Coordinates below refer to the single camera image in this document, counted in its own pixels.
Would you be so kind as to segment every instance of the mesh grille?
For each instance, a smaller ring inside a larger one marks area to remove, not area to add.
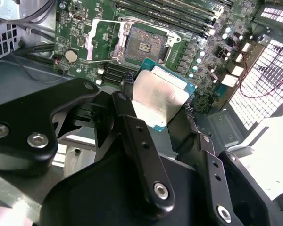
[[[261,96],[273,89],[283,79],[283,44],[271,40],[260,58],[242,83],[242,91],[251,97]],[[249,130],[254,123],[270,117],[283,103],[283,83],[270,95],[261,98],[247,98],[240,89],[230,104]]]
[[[283,10],[266,7],[261,16],[283,23]]]

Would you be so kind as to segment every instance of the black plastic bracket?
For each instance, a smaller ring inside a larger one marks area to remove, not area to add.
[[[66,115],[98,93],[93,83],[73,79],[0,105],[0,124],[8,128],[0,138],[0,170],[32,175],[46,171],[57,152],[57,137]],[[28,144],[33,133],[46,137],[45,147]]]
[[[175,194],[147,125],[143,120],[136,118],[129,96],[122,92],[114,92],[111,97],[114,127],[103,142],[96,142],[95,161],[102,159],[113,147],[113,143],[121,138],[125,153],[137,171],[148,214],[154,218],[165,217],[174,208]],[[156,183],[166,187],[167,198],[162,199],[155,193]]]

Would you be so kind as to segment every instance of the cylindrical capacitor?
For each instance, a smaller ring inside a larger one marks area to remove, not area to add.
[[[198,70],[198,67],[196,65],[192,67],[193,72],[196,72],[197,70]]]
[[[230,51],[224,50],[224,54],[226,54],[228,57],[231,55]]]
[[[197,58],[197,59],[196,59],[196,62],[197,62],[198,64],[200,64],[200,63],[202,62],[202,60],[201,60],[200,58]]]
[[[231,37],[226,39],[226,43],[229,47],[234,47],[234,45],[235,45],[235,42]]]
[[[243,39],[243,35],[242,34],[239,34],[237,32],[235,32],[234,34],[239,40],[242,40]]]
[[[227,39],[227,37],[228,37],[227,33],[222,34],[222,39]]]
[[[225,61],[228,60],[228,56],[226,54],[222,54],[221,56]]]
[[[225,29],[225,33],[229,33],[229,32],[231,32],[231,28],[230,27],[227,27],[226,29]]]
[[[215,69],[211,66],[208,67],[209,72],[213,73],[215,71]]]

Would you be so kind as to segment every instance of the black metal arm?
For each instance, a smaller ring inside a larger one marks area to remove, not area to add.
[[[132,87],[123,91],[132,97]],[[283,225],[238,158],[217,158],[184,108],[168,128],[187,165],[160,157],[129,96],[74,79],[0,105],[0,170],[24,177],[50,167],[58,140],[82,126],[96,129],[96,163],[49,192],[41,226]]]

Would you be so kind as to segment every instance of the black cable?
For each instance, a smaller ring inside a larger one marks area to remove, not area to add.
[[[33,80],[36,81],[38,83],[53,83],[53,82],[57,82],[60,81],[61,79],[64,78],[65,73],[63,73],[58,79],[54,79],[54,80],[50,80],[50,81],[42,81],[42,80],[38,80],[36,78],[34,78],[29,71],[24,67],[24,65],[21,63],[21,61],[18,59],[18,57],[11,51],[10,54],[12,55],[12,57],[17,61],[17,63],[19,64],[19,66],[23,69],[23,71],[25,71],[25,73]]]
[[[37,19],[38,17],[42,16],[42,14],[45,13],[51,7],[51,5],[55,3],[55,1],[56,0],[49,0],[48,2],[45,3],[44,6],[42,6],[34,14],[29,15],[29,16],[23,18],[23,19],[19,19],[19,20],[0,19],[0,21],[5,23],[5,24],[24,24],[24,23],[29,23],[29,22]]]
[[[41,24],[43,23],[47,18],[48,16],[50,15],[50,12],[51,10],[56,6],[55,2],[52,3],[52,5],[49,7],[49,9],[47,10],[46,14],[38,21],[36,22],[29,22],[30,24]]]

